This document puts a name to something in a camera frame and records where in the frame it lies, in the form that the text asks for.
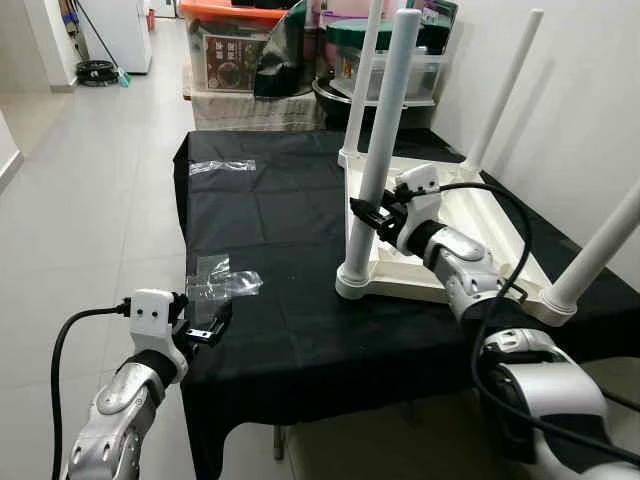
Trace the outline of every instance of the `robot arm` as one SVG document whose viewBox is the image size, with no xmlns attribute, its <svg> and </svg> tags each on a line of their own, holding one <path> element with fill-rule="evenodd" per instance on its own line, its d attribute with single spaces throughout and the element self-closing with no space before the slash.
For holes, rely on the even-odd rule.
<svg viewBox="0 0 640 480">
<path fill-rule="evenodd" d="M 166 388 L 187 372 L 198 344 L 215 345 L 230 321 L 222 307 L 209 330 L 179 324 L 186 297 L 161 290 L 137 290 L 131 298 L 134 355 L 95 396 L 89 421 L 71 449 L 69 480 L 135 480 L 142 441 Z"/>
<path fill-rule="evenodd" d="M 425 165 L 399 176 L 394 192 L 385 191 L 382 207 L 388 215 L 362 200 L 350 203 L 354 214 L 382 240 L 423 259 L 445 287 L 451 310 L 471 341 L 504 280 L 490 251 L 436 220 L 438 192 L 436 170 Z M 535 419 L 611 445 L 606 402 L 596 383 L 524 312 L 511 292 L 498 300 L 483 329 L 480 372 L 487 389 Z M 637 466 L 534 429 L 488 401 L 484 406 L 501 453 L 524 465 L 533 478 L 640 479 Z"/>
</svg>

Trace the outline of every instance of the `black power cord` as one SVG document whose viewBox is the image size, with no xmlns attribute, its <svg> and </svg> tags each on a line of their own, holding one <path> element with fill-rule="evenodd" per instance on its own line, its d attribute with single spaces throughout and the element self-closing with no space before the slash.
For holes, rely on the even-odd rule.
<svg viewBox="0 0 640 480">
<path fill-rule="evenodd" d="M 87 87 L 105 87 L 118 83 L 118 72 L 113 63 L 106 60 L 88 60 L 76 65 L 78 81 Z"/>
<path fill-rule="evenodd" d="M 62 356 L 62 347 L 69 330 L 81 318 L 92 317 L 96 315 L 109 315 L 120 313 L 129 315 L 131 308 L 130 302 L 125 302 L 117 307 L 96 308 L 93 310 L 85 310 L 78 312 L 70 317 L 58 332 L 55 346 L 53 347 L 53 355 L 51 357 L 51 410 L 53 412 L 53 466 L 51 468 L 51 480 L 60 480 L 60 468 L 62 463 L 62 407 L 60 405 L 60 358 Z"/>
<path fill-rule="evenodd" d="M 486 329 L 485 326 L 487 323 L 487 319 L 494 314 L 497 306 L 500 304 L 501 300 L 504 299 L 509 289 L 514 285 L 516 279 L 518 278 L 518 275 L 520 275 L 520 272 L 524 268 L 524 265 L 527 261 L 529 253 L 531 253 L 533 233 L 531 230 L 531 223 L 529 222 L 529 217 L 527 215 L 527 211 L 524 205 L 511 192 L 504 190 L 503 188 L 496 187 L 494 185 L 489 185 L 484 183 L 475 183 L 475 182 L 462 182 L 462 183 L 455 183 L 451 185 L 444 185 L 440 187 L 440 191 L 444 192 L 447 190 L 457 190 L 462 188 L 475 188 L 479 190 L 487 190 L 496 195 L 506 198 L 517 209 L 518 214 L 522 219 L 522 226 L 524 228 L 524 235 L 523 235 L 524 248 L 522 250 L 522 254 L 520 255 L 520 260 L 518 261 L 518 264 L 516 265 L 515 269 L 513 270 L 509 278 L 506 280 L 506 282 L 504 283 L 504 285 L 502 286 L 498 294 L 494 297 L 493 301 L 491 302 L 491 305 L 487 310 L 487 314 L 485 315 L 485 318 L 480 328 L 478 329 L 478 332 L 476 335 L 476 339 L 473 345 L 473 351 L 471 354 L 471 377 L 473 379 L 473 383 L 475 384 L 475 387 L 478 389 L 480 394 L 484 396 L 487 400 L 489 400 L 490 402 L 492 402 L 502 410 L 505 410 L 506 412 L 510 413 L 514 417 L 517 417 L 520 420 L 523 420 L 524 422 L 528 423 L 532 427 L 537 428 L 538 430 L 549 433 L 551 435 L 556 435 L 558 437 L 564 438 L 565 440 L 569 440 L 573 443 L 582 445 L 584 447 L 609 454 L 611 456 L 619 458 L 620 460 L 629 462 L 633 465 L 640 466 L 639 455 L 636 455 L 625 449 L 618 448 L 614 445 L 607 445 L 606 443 L 600 442 L 593 438 L 586 437 L 579 433 L 572 432 L 571 430 L 566 430 L 562 427 L 558 427 L 557 425 L 535 418 L 529 415 L 528 413 L 513 407 L 512 405 L 508 404 L 501 398 L 494 395 L 491 391 L 489 391 L 489 389 L 487 389 L 487 387 L 482 382 L 482 378 L 479 373 L 478 361 L 480 359 L 482 343 L 484 341 L 484 334 Z"/>
<path fill-rule="evenodd" d="M 632 402 L 631 400 L 629 400 L 627 398 L 621 397 L 617 393 L 613 393 L 612 391 L 607 390 L 606 388 L 602 388 L 600 386 L 599 386 L 599 388 L 600 388 L 600 391 L 602 392 L 602 395 L 605 398 L 608 398 L 612 402 L 619 403 L 620 405 L 622 405 L 623 407 L 628 408 L 629 410 L 633 410 L 634 412 L 640 413 L 640 404 L 638 404 L 636 402 Z"/>
</svg>

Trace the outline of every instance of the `white wall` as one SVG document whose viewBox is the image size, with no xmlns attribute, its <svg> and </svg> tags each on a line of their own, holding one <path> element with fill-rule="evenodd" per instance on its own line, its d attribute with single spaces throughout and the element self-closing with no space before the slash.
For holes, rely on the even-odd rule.
<svg viewBox="0 0 640 480">
<path fill-rule="evenodd" d="M 640 2 L 457 3 L 433 130 L 469 152 L 527 12 L 543 8 L 483 168 L 584 244 L 640 177 Z M 640 231 L 610 266 L 640 291 Z"/>
<path fill-rule="evenodd" d="M 0 93 L 47 90 L 47 73 L 25 6 L 22 0 L 3 0 L 0 7 Z"/>
<path fill-rule="evenodd" d="M 62 21 L 58 0 L 22 0 L 40 49 L 49 84 L 71 85 L 80 61 Z"/>
<path fill-rule="evenodd" d="M 0 175 L 4 172 L 10 160 L 18 153 L 18 147 L 13 141 L 7 122 L 0 110 Z"/>
</svg>

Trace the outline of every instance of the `table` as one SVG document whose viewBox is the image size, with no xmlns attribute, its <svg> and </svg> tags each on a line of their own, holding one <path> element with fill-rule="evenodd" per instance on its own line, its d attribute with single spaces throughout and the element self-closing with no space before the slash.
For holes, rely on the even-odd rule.
<svg viewBox="0 0 640 480">
<path fill-rule="evenodd" d="M 344 257 L 342 140 L 330 131 L 203 131 L 189 134 L 176 154 L 187 272 L 198 256 L 228 253 L 232 270 L 255 270 L 264 280 L 258 296 L 233 300 L 223 342 L 201 350 L 182 382 L 199 479 L 219 476 L 224 439 L 241 423 L 291 425 L 471 384 L 446 305 L 373 296 L 351 302 L 334 292 Z M 395 153 L 462 160 L 425 130 L 400 132 Z M 255 160 L 254 172 L 188 175 L 191 163 L 247 159 Z M 533 253 L 553 280 L 579 249 L 529 215 Z M 638 319 L 640 294 L 606 271 L 578 315 L 551 333 L 578 361 L 638 356 Z"/>
</svg>

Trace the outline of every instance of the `refrigerator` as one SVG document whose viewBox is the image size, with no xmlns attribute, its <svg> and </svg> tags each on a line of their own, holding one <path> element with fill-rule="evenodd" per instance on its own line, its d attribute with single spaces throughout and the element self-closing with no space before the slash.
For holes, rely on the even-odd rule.
<svg viewBox="0 0 640 480">
<path fill-rule="evenodd" d="M 151 0 L 151 8 L 155 10 L 156 17 L 176 17 L 176 7 L 174 0 Z"/>
<path fill-rule="evenodd" d="M 147 73 L 151 64 L 151 39 L 145 1 L 82 0 L 82 6 L 116 63 L 129 73 Z M 78 10 L 91 60 L 110 60 L 84 13 Z"/>
</svg>

